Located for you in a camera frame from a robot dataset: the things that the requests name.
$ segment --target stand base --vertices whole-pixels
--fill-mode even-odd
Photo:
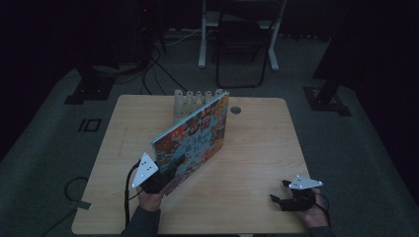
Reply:
[[[98,77],[99,82],[97,87],[90,91],[85,89],[85,81],[82,79],[73,95],[67,97],[64,105],[82,105],[84,101],[107,101],[116,78],[99,75]]]
[[[326,112],[337,112],[339,116],[351,117],[352,114],[348,107],[344,106],[339,99],[338,95],[335,95],[328,104],[317,102],[317,95],[320,88],[315,87],[302,87],[304,89],[305,96],[307,97],[308,103],[313,111],[326,111]]]

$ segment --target white desk frame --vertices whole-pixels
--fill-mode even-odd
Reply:
[[[281,9],[280,18],[274,25],[274,32],[272,33],[271,45],[269,45],[269,60],[271,61],[271,67],[273,71],[280,70],[278,65],[277,57],[275,56],[274,52],[274,45],[277,41],[277,35],[280,30],[281,21],[283,19],[284,9],[287,5],[287,0],[284,0],[283,7]],[[207,0],[203,0],[203,14],[202,14],[202,37],[201,37],[201,48],[200,48],[200,58],[198,61],[198,67],[205,68],[206,67],[206,59],[207,59],[207,27],[217,27],[217,21],[208,21],[207,19],[208,12],[207,12]]]

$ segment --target wooden table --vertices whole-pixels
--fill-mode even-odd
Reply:
[[[118,234],[125,228],[126,175],[150,141],[173,125],[173,97],[121,96],[105,134],[72,230]],[[292,212],[281,211],[270,194],[289,198],[281,180],[308,177],[287,104],[279,98],[230,97],[223,148],[161,206],[160,234],[304,232]],[[130,202],[130,214],[138,205]]]

